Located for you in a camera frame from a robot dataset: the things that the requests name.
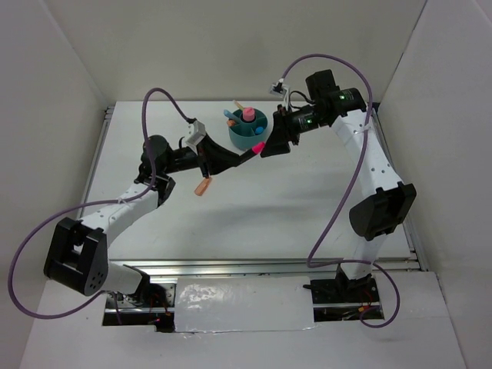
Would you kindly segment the black pink highlighter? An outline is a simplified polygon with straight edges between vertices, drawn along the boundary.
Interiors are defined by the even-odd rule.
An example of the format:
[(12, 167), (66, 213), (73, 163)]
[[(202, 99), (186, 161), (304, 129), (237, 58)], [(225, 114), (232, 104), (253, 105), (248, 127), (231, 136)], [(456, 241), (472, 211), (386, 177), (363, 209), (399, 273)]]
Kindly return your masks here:
[(254, 145), (252, 148), (250, 148), (247, 151), (245, 151), (240, 156), (241, 162), (248, 161), (248, 160), (252, 159), (254, 156), (259, 155), (263, 151), (264, 146), (265, 146), (265, 142), (264, 141), (263, 142), (259, 142), (258, 144)]

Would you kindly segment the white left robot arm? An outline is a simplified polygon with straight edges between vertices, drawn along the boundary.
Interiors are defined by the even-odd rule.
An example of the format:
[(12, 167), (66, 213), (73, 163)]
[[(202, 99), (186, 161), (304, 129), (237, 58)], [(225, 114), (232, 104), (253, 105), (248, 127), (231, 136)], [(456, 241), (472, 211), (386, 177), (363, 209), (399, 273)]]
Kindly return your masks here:
[(263, 147), (259, 144), (238, 155), (204, 136), (196, 149), (172, 149), (164, 137), (152, 135), (143, 146), (138, 176), (120, 199), (78, 220), (63, 218), (57, 223), (45, 276), (87, 297), (111, 291), (123, 294), (135, 307), (146, 305), (156, 286), (143, 271), (109, 261), (111, 244), (168, 200), (175, 186), (172, 173), (199, 168), (204, 180), (195, 193), (201, 195), (212, 176), (245, 163)]

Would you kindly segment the blue capped clear highlighter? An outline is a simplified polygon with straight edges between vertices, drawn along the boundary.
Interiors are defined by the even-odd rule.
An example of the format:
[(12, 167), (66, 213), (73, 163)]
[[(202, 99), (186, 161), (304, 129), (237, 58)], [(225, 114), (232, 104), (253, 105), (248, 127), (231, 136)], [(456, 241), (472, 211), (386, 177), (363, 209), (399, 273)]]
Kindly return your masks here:
[(228, 119), (228, 120), (232, 120), (234, 121), (236, 124), (240, 124), (243, 122), (243, 120), (241, 119), (241, 114), (240, 113), (234, 113), (232, 111), (229, 111), (227, 109), (223, 110), (223, 114), (224, 116)]

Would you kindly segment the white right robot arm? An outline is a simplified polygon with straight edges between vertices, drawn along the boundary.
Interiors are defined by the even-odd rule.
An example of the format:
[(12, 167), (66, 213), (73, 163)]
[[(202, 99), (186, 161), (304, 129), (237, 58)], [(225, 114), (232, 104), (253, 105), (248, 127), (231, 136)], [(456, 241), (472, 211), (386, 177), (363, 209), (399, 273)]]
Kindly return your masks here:
[(352, 111), (371, 113), (356, 88), (340, 89), (331, 70), (315, 72), (305, 80), (310, 101), (297, 111), (279, 106), (261, 157), (287, 154), (305, 132), (330, 127), (356, 164), (356, 181), (362, 200), (348, 212), (359, 237), (353, 255), (337, 266), (335, 291), (353, 301), (369, 285), (372, 264), (389, 234), (403, 223), (417, 192), (392, 168), (368, 120), (361, 125), (346, 121)]

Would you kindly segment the pink capped marker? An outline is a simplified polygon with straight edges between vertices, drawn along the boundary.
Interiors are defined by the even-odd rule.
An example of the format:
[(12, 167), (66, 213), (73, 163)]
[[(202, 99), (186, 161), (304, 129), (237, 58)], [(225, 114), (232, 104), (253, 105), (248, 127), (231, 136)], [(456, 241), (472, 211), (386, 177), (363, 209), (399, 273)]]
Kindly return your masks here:
[(246, 107), (242, 111), (242, 120), (245, 122), (252, 122), (256, 119), (256, 113), (254, 108), (252, 107)]

